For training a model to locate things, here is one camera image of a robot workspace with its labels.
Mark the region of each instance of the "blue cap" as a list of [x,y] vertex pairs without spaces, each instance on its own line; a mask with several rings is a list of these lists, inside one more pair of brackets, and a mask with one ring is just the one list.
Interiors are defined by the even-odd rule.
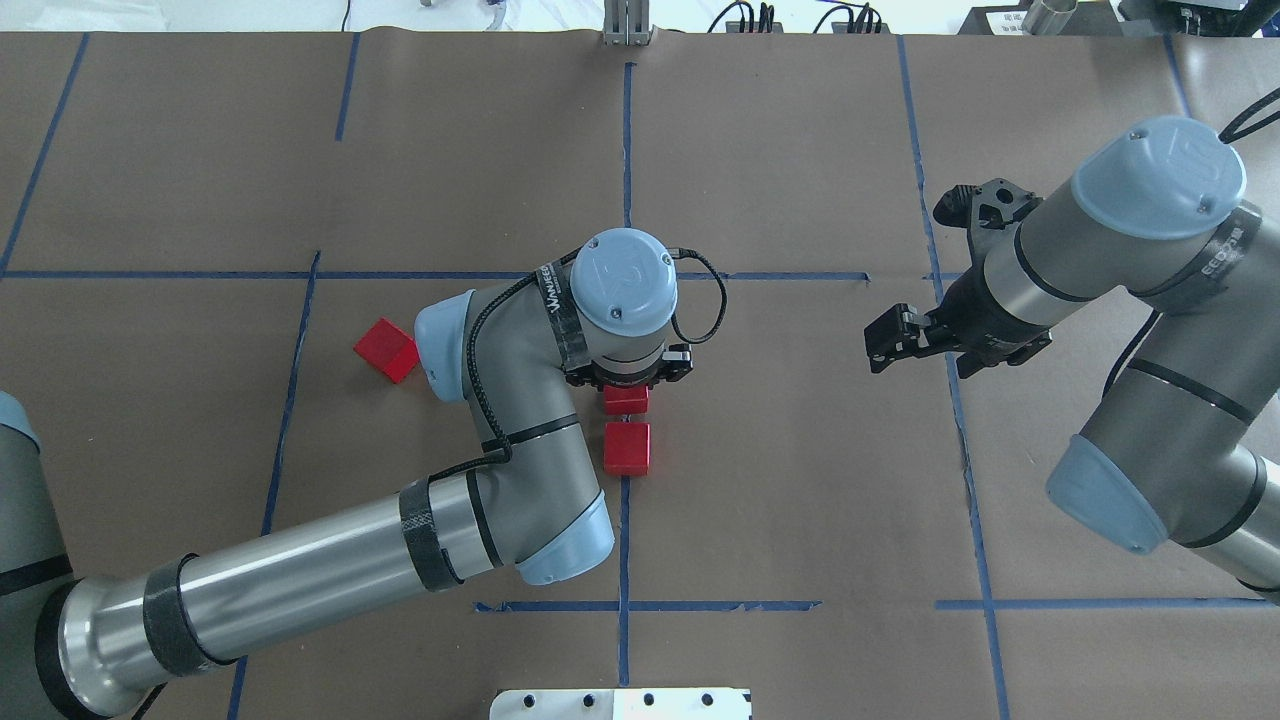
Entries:
[[1151,118],[1082,163],[1071,195],[1116,232],[1183,240],[1216,228],[1235,210],[1244,197],[1244,163],[1199,120]]
[[588,320],[622,337],[653,334],[676,311],[676,263],[635,228],[604,231],[582,246],[570,287]]
[[31,420],[27,419],[27,411],[22,409],[22,404],[18,398],[0,389],[0,425],[6,428],[13,428],[19,433],[31,438],[31,442],[36,443],[36,450],[40,450],[40,438],[36,437],[36,430],[31,429]]
[[576,520],[524,562],[516,562],[516,569],[526,583],[549,585],[586,573],[611,552],[613,521],[602,489]]
[[445,402],[462,401],[462,332],[467,327],[468,290],[424,307],[413,320],[413,342],[431,391]]
[[1044,489],[1064,512],[1135,555],[1147,555],[1169,538],[1165,523],[1124,470],[1085,437],[1071,436]]

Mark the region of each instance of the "gray robot arm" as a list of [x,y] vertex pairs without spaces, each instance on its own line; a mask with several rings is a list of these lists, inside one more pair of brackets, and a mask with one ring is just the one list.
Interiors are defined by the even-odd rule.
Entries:
[[0,393],[5,715],[116,716],[173,678],[500,565],[547,584],[603,561],[613,528],[566,374],[652,384],[691,365],[666,346],[676,274],[657,240],[607,231],[573,255],[419,318],[431,386],[471,404],[484,459],[140,578],[72,582],[35,434]]
[[872,370],[959,351],[961,377],[1018,365],[1114,287],[1158,315],[1051,474],[1050,498],[1125,550],[1192,548],[1280,603],[1280,468],[1239,445],[1280,387],[1280,227],[1244,167],[1187,118],[1138,123],[1047,199],[997,179],[934,210],[974,264],[927,314],[865,331]]

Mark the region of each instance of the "red cube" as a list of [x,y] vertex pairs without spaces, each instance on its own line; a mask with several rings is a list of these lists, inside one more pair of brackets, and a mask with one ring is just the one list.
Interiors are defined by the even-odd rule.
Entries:
[[649,423],[604,424],[604,471],[632,478],[649,474]]
[[604,386],[605,415],[639,415],[649,411],[649,386]]
[[355,350],[393,383],[403,380],[417,366],[417,345],[413,338],[387,318],[379,318],[365,337],[360,338]]

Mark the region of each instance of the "white label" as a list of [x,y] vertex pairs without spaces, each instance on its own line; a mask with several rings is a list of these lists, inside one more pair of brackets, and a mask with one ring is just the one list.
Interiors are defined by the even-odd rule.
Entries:
[[991,26],[991,35],[1027,35],[1023,31],[1024,19],[1027,19],[1027,10],[987,13],[987,24]]

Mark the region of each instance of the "metal bracket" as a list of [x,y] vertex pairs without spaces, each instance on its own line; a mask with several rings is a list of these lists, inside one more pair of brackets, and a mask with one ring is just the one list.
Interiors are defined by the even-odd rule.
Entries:
[[736,688],[625,688],[507,691],[489,720],[750,720],[751,691]]
[[604,0],[605,45],[649,45],[649,0]]

